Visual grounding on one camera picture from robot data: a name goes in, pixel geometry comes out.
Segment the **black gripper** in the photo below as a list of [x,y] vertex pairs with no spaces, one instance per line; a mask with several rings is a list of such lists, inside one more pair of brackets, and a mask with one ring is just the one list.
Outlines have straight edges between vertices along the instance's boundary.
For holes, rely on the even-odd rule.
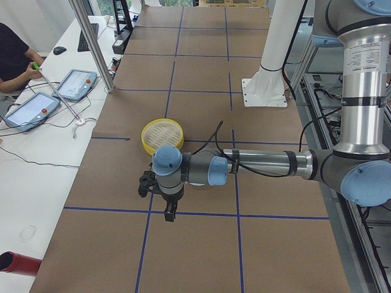
[[177,210],[178,201],[180,200],[180,196],[164,195],[163,199],[166,201],[166,210],[164,211],[165,221],[174,222],[175,213]]

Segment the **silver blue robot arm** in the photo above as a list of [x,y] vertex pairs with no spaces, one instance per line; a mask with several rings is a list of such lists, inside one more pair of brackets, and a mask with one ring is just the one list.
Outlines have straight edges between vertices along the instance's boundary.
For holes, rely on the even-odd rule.
[[194,154],[159,147],[152,157],[153,181],[141,179],[139,193],[160,194],[167,221],[175,220],[186,183],[222,186],[229,174],[245,170],[270,178],[319,181],[361,206],[379,206],[390,199],[390,151],[382,142],[390,2],[317,1],[313,34],[336,38],[344,47],[338,144],[331,150],[299,152],[206,146]]

